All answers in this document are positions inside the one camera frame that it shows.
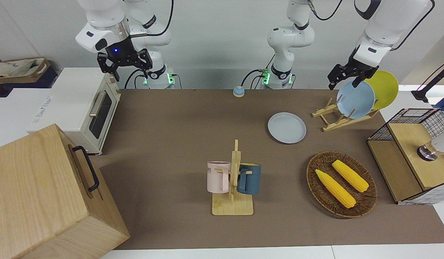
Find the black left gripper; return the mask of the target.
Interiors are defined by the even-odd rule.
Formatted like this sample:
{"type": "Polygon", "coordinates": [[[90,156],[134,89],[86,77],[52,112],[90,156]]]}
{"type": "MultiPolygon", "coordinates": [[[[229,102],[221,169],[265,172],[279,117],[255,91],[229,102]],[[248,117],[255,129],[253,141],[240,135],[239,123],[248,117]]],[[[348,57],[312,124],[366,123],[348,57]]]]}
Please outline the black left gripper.
{"type": "Polygon", "coordinates": [[[341,65],[336,64],[335,67],[328,74],[328,79],[330,80],[329,89],[333,90],[339,80],[345,80],[349,77],[355,77],[353,80],[353,87],[358,87],[358,85],[367,78],[371,78],[373,74],[377,71],[379,66],[370,66],[356,60],[354,55],[351,55],[348,59],[347,64],[341,65]]]}

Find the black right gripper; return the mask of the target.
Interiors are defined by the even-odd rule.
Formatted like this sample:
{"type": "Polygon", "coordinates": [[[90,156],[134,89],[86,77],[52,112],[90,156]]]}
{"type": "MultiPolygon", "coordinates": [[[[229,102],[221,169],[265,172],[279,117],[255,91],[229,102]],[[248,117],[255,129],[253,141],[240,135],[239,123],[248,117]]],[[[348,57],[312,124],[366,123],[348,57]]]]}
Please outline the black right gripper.
{"type": "Polygon", "coordinates": [[[119,66],[135,66],[141,69],[143,76],[148,79],[148,70],[153,67],[151,56],[147,49],[137,51],[132,43],[131,36],[123,41],[107,46],[107,40],[101,39],[97,42],[97,62],[103,71],[112,71],[116,82],[120,82],[117,72],[119,66]]]}

